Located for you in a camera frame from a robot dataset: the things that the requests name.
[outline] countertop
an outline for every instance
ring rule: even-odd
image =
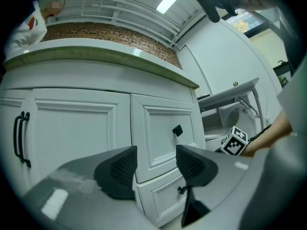
[[[3,63],[6,70],[30,63],[55,59],[87,59],[137,68],[198,88],[184,70],[140,49],[124,44],[91,38],[64,38],[41,42],[16,50]]]

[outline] white wall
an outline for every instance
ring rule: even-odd
[[[272,68],[279,66],[279,60],[288,61],[283,41],[271,29],[250,38],[253,45],[263,54]]]
[[[265,88],[264,91],[259,84],[256,86],[262,110],[265,115],[268,107],[269,122],[275,120],[281,110],[276,95],[282,88],[268,61],[241,32],[223,20],[212,23],[206,17],[178,44],[186,45],[177,55],[183,69],[201,79],[201,92],[211,90],[211,94],[216,94],[233,88],[235,81],[240,84],[259,77],[259,83]],[[252,95],[250,101],[256,107]],[[256,130],[260,131],[258,121]]]

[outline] window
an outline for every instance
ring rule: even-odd
[[[238,15],[230,17],[226,21],[233,25],[240,32],[245,33],[263,24],[263,21],[247,11],[238,10]]]
[[[264,18],[269,20],[272,23],[278,22],[279,21],[279,12],[278,8],[271,8],[268,10],[261,10],[261,11],[256,11],[258,14],[262,15]]]

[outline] white cabinet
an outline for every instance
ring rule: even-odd
[[[187,191],[180,194],[178,188],[185,185],[179,169],[138,185],[144,213],[157,227],[163,226],[184,211]]]
[[[142,183],[176,168],[176,145],[201,147],[197,104],[131,95],[131,137],[138,146],[137,182]],[[180,125],[177,137],[173,129]]]
[[[33,184],[71,160],[131,145],[128,94],[34,89],[27,112],[24,153]]]
[[[24,176],[24,163],[21,163],[14,152],[13,130],[16,117],[24,110],[25,99],[31,90],[0,91],[0,155],[1,165],[16,195],[23,196],[28,185]],[[17,155],[20,155],[18,146],[18,130],[15,136]]]

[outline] brick wall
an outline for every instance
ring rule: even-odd
[[[129,45],[159,57],[182,69],[174,50],[136,31],[103,23],[63,23],[48,27],[43,41],[86,37]]]

